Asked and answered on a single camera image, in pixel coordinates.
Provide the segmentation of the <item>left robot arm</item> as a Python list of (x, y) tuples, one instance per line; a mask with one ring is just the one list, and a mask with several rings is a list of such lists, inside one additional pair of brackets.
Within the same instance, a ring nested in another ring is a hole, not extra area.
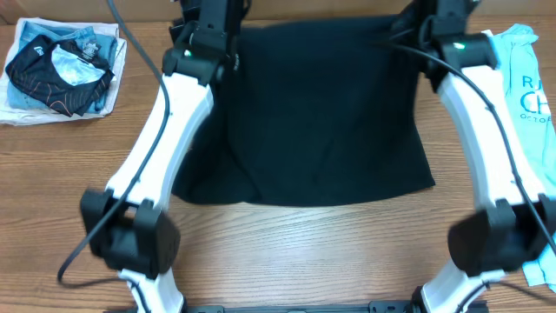
[(104, 191), (86, 190), (82, 245), (116, 270), (136, 312), (184, 312), (172, 271), (180, 231), (169, 215), (176, 174), (214, 107), (213, 85), (237, 68), (236, 39), (249, 1), (182, 1), (173, 45), (154, 70), (160, 89), (147, 122)]

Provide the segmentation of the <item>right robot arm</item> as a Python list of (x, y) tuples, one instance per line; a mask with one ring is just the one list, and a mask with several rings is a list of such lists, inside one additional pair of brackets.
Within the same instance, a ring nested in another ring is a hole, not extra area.
[(467, 33), (476, 2), (413, 0), (389, 47), (422, 58), (421, 70), (459, 133), (475, 212), (447, 234), (447, 264), (409, 301), (371, 304), (386, 312), (484, 312), (490, 286), (553, 246), (555, 202), (521, 147), (506, 105), (492, 41)]

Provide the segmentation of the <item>black t-shirt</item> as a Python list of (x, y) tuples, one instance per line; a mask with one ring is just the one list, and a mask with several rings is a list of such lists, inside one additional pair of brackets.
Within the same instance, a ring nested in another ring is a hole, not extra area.
[(383, 47), (412, 34), (391, 17), (245, 27), (173, 194), (317, 207), (433, 187), (414, 121), (419, 60)]

